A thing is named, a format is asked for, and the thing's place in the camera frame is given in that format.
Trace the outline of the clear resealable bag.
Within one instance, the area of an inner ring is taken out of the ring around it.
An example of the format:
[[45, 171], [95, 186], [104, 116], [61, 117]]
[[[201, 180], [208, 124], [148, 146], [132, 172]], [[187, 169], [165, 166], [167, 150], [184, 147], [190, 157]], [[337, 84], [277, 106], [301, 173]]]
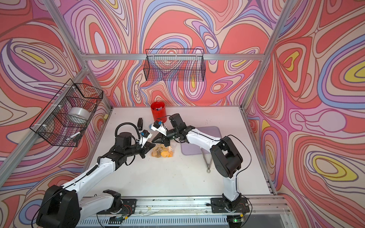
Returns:
[[173, 157], [175, 148], [175, 145], [164, 146], [163, 144], [156, 144], [151, 151], [151, 156], [155, 158], [170, 158]]

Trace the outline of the metal tongs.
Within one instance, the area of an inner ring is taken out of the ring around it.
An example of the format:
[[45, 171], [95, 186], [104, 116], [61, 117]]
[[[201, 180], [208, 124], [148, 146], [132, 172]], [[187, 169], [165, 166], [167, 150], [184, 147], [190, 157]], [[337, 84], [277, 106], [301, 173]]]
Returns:
[[201, 152], [202, 152], [203, 160], [205, 162], [206, 172], [211, 173], [211, 166], [212, 166], [212, 163], [213, 163], [212, 156], [210, 155], [209, 152], [207, 152], [203, 148], [201, 148]]

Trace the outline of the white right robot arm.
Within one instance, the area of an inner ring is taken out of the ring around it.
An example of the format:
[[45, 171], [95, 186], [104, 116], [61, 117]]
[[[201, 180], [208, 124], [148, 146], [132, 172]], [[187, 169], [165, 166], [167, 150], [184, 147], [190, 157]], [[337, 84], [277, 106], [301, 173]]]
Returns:
[[223, 177], [222, 208], [227, 212], [234, 212], [240, 204], [242, 194], [238, 190], [237, 174], [241, 169], [243, 158], [228, 136], [214, 137], [201, 132], [194, 126], [187, 126], [179, 114], [169, 116], [172, 129], [168, 130], [161, 120], [156, 120], [150, 129], [157, 131], [152, 142], [169, 146], [172, 140], [190, 143], [210, 152], [213, 164]]

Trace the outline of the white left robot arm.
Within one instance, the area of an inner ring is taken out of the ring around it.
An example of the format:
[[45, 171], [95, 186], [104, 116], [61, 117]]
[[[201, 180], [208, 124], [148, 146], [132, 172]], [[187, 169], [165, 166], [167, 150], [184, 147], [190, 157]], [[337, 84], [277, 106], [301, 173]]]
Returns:
[[152, 135], [144, 130], [135, 144], [132, 134], [122, 132], [115, 137], [115, 144], [97, 163], [78, 177], [46, 190], [36, 217], [36, 224], [43, 228], [74, 228], [78, 223], [101, 211], [118, 214], [124, 207], [121, 194], [105, 190], [100, 195], [86, 198], [85, 195], [105, 177], [115, 172], [128, 157], [145, 155], [155, 147], [149, 142]]

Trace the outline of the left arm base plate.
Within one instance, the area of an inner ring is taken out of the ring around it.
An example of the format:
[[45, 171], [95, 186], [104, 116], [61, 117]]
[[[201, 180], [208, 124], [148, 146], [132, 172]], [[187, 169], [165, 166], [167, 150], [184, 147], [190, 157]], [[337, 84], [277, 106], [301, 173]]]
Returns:
[[111, 214], [132, 215], [136, 210], [137, 199], [122, 199], [119, 203], [113, 203], [107, 211]]

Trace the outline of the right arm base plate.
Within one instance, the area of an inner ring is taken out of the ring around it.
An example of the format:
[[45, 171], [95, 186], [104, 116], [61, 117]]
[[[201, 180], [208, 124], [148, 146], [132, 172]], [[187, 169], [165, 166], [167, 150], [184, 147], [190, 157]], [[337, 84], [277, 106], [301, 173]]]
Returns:
[[250, 204], [244, 197], [238, 197], [234, 201], [229, 201], [224, 197], [211, 198], [209, 203], [212, 213], [243, 213], [250, 212]]

